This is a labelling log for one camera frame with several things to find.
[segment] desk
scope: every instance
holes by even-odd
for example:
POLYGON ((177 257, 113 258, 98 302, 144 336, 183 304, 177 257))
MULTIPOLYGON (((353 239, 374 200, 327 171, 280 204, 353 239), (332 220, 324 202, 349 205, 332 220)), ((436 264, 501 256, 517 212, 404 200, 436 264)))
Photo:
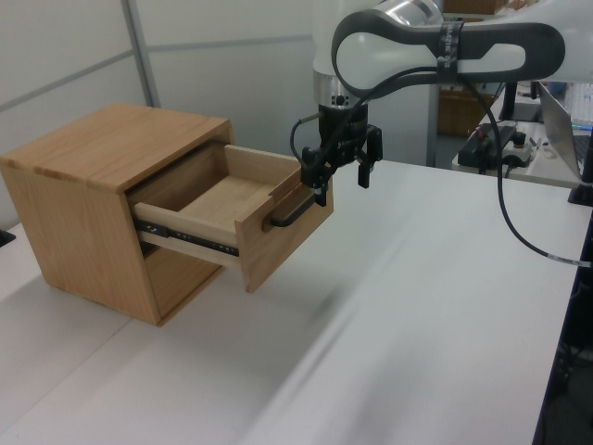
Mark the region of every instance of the desk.
MULTIPOLYGON (((500 110, 502 109, 503 99, 504 94, 501 94, 500 97, 492 105, 491 109, 495 118, 498 117, 500 110)), ((516 103, 538 104, 539 99, 532 100, 531 98, 518 95, 516 98, 516 103)), ((486 122, 489 122, 487 116, 482 119, 481 123, 486 122)), ((530 137, 535 141, 541 138, 542 144, 548 141, 548 138, 546 137, 546 130, 544 129, 544 125, 542 123, 518 122, 517 130, 527 135, 527 141, 529 141, 530 137)), ((451 161, 451 170, 457 172, 470 173, 478 172, 478 169, 460 165, 457 156, 455 156, 455 158, 451 161)), ((486 171, 486 174, 490 176, 496 176, 497 172, 496 170, 488 170, 486 171)), ((511 170, 509 178, 520 181, 528 181, 538 184, 550 184, 556 185, 558 187, 567 188, 574 188, 579 185, 578 178, 574 175, 573 171, 568 167, 566 162, 564 162, 564 160, 560 158, 560 156, 557 156, 555 159, 548 159, 544 157, 541 148, 533 153, 531 162, 527 167, 518 167, 511 170)))
MULTIPOLYGON (((386 161, 356 178, 335 176, 334 214, 258 292, 227 271, 162 328, 47 286, 17 227, 0 444, 529 443, 575 268, 514 239, 493 178, 386 161)), ((579 256, 590 210, 507 188, 522 233, 579 256)))

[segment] cabinet side panel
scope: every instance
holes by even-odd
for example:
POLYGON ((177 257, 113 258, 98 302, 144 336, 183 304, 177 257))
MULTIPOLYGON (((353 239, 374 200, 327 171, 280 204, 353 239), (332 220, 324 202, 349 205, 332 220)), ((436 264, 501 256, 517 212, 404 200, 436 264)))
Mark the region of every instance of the cabinet side panel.
POLYGON ((2 174, 49 285, 160 321, 124 195, 8 167, 2 174))

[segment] electronic device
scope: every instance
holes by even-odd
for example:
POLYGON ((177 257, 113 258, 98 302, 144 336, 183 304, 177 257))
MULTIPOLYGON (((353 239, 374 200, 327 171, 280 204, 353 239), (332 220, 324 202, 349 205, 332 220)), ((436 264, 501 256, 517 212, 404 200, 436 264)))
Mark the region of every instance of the electronic device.
POLYGON ((581 178, 590 136, 573 135, 570 114, 541 83, 538 85, 546 136, 577 178, 581 178))
POLYGON ((571 114, 573 124, 593 124, 593 83, 571 84, 566 90, 564 105, 571 114))
MULTIPOLYGON (((515 134, 515 127, 502 125, 498 127, 503 146, 513 145, 511 139, 515 134)), ((497 151, 494 147, 494 132, 492 125, 483 123, 465 141, 458 157, 458 163, 465 167, 472 167, 480 173, 497 168, 497 151)))

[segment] white wall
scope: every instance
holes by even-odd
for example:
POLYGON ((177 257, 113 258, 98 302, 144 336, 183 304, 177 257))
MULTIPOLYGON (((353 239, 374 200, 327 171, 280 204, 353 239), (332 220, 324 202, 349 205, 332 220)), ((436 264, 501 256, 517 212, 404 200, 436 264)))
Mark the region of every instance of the white wall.
MULTIPOLYGON (((115 101, 145 102, 120 0, 0 2, 0 154, 115 101)), ((0 180, 0 228, 17 222, 0 180)))
MULTIPOLYGON (((136 0, 160 105, 231 119, 237 144, 288 154, 312 97, 313 0, 136 0)), ((370 105, 385 158, 426 162, 428 88, 370 105)), ((319 144, 316 124, 298 146, 319 144)))

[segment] laptop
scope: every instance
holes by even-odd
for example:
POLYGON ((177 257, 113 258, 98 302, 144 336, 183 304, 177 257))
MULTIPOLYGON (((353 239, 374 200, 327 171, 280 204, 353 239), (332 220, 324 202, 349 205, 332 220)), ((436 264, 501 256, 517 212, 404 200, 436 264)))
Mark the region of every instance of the laptop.
POLYGON ((541 83, 537 84, 544 128, 549 142, 568 164, 577 178, 581 179, 590 136, 573 135, 571 115, 541 83))

